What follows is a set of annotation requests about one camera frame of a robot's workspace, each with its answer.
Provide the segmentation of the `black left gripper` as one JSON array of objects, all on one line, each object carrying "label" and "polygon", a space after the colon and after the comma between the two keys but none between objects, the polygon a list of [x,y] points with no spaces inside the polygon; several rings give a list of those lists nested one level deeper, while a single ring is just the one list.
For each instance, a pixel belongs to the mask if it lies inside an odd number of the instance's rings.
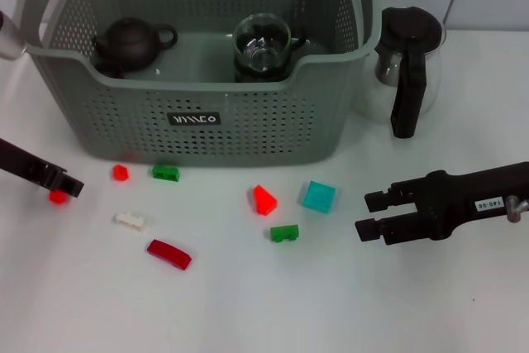
[{"label": "black left gripper", "polygon": [[50,191],[60,191],[78,197],[84,183],[71,177],[65,169],[1,139],[1,170],[38,184]]}]

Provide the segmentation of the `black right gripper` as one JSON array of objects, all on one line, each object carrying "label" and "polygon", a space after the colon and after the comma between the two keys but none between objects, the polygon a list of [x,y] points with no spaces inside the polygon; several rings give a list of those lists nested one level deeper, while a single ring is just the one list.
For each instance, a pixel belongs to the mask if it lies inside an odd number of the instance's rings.
[{"label": "black right gripper", "polygon": [[464,175],[434,171],[425,186],[392,186],[387,192],[365,195],[369,212],[416,203],[421,197],[421,215],[369,218],[355,222],[361,241],[384,239],[387,246],[430,239],[444,240],[466,222],[508,214],[508,198],[528,198],[528,163],[521,162]]}]

